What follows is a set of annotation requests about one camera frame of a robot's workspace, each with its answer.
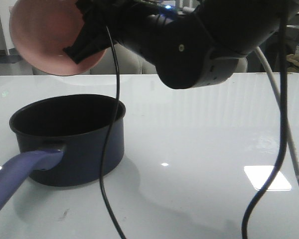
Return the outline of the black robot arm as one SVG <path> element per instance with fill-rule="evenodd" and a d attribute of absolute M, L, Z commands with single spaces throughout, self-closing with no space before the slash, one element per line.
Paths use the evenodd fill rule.
<path fill-rule="evenodd" d="M 116 42 L 152 63 L 172 89 L 226 81 L 299 12 L 299 0 L 204 0 L 179 13 L 148 0 L 79 0 L 84 25 L 64 48 L 77 64 Z"/>

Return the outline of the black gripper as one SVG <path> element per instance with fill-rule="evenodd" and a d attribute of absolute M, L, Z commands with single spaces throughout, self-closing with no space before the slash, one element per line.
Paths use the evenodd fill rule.
<path fill-rule="evenodd" d="M 164 36 L 164 9 L 150 0 L 79 0 L 84 25 L 63 52 L 76 64 L 118 42 L 157 45 Z"/>

